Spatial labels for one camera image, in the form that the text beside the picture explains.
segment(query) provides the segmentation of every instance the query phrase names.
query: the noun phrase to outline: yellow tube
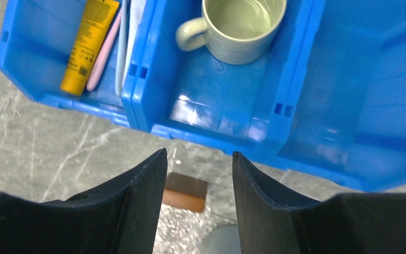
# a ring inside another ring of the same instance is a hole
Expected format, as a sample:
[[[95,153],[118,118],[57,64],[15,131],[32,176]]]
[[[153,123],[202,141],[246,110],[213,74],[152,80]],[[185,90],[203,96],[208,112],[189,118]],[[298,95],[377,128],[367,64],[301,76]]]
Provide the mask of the yellow tube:
[[[80,96],[85,89],[119,2],[88,0],[60,89]]]

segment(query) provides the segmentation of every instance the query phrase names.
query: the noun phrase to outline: white toothbrush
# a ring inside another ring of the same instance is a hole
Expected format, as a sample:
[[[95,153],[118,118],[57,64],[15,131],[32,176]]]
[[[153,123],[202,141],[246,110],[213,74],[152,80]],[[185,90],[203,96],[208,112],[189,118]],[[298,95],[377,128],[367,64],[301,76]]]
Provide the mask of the white toothbrush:
[[[127,54],[127,20],[128,20],[128,2],[130,0],[122,0],[122,19],[119,28],[119,40],[117,46],[117,63],[116,63],[116,78],[114,90],[118,97],[121,96],[122,86],[124,82],[125,59]]]

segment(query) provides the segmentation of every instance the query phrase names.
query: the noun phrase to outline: mug rim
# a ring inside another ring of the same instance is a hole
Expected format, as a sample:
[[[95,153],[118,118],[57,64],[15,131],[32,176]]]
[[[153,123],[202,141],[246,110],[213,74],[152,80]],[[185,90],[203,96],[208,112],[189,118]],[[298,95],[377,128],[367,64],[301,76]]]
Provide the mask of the mug rim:
[[[258,35],[258,36],[256,36],[256,37],[253,37],[253,38],[249,38],[249,39],[238,39],[238,38],[234,38],[234,37],[228,36],[228,35],[222,33],[218,28],[216,28],[216,26],[213,24],[213,22],[211,21],[211,19],[210,19],[209,16],[208,16],[208,12],[207,12],[207,10],[206,10],[206,1],[208,1],[208,0],[203,0],[203,1],[202,1],[202,8],[201,8],[201,9],[202,9],[202,11],[203,11],[203,14],[204,14],[205,19],[209,22],[209,25],[211,26],[211,28],[213,28],[214,30],[216,30],[217,33],[221,34],[221,35],[224,36],[225,38],[227,38],[227,39],[229,39],[229,40],[237,41],[237,42],[251,42],[251,41],[260,40],[260,39],[263,39],[263,38],[269,36],[271,33],[273,33],[273,32],[277,29],[277,27],[279,26],[279,24],[281,24],[281,21],[282,21],[282,19],[284,18],[284,14],[285,14],[285,11],[286,11],[286,9],[287,9],[287,0],[282,0],[282,1],[284,2],[284,7],[282,8],[281,13],[279,14],[278,20],[277,20],[276,23],[270,28],[270,30],[268,30],[267,32],[265,32],[265,33],[263,33],[263,34],[261,34],[261,35]]]

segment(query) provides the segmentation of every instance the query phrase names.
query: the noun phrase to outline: pink toothbrush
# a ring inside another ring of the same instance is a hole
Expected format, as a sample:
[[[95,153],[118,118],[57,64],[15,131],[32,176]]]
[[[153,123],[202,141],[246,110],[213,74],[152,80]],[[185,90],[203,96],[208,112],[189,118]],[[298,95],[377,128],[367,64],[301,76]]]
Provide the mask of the pink toothbrush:
[[[121,25],[121,17],[122,12],[119,11],[119,14],[117,15],[113,23],[113,26],[108,32],[105,42],[100,49],[96,62],[94,63],[93,70],[91,71],[88,83],[86,84],[86,89],[88,91],[94,90],[94,88],[96,88],[97,86],[97,83],[99,83],[100,77],[102,76],[102,72],[108,60],[109,53],[111,51],[111,48],[113,47],[114,39],[116,38],[117,32],[119,31],[119,26]]]

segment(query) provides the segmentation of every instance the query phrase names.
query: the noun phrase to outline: blue plastic bin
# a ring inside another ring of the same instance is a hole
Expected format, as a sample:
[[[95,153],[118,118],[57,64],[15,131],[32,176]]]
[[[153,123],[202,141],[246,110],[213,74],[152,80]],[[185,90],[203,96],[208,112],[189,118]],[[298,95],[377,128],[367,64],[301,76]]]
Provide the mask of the blue plastic bin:
[[[8,1],[0,69],[28,98],[363,191],[406,183],[406,1],[289,1],[270,52],[230,66],[174,43],[200,0],[147,0],[122,100],[114,51],[95,91],[59,89],[84,3]]]
[[[130,124],[166,138],[223,150],[276,156],[298,102],[324,0],[289,1],[269,52],[244,66],[225,64],[206,47],[181,51],[175,31],[201,16],[201,0],[152,0],[148,31],[137,33],[122,91]]]

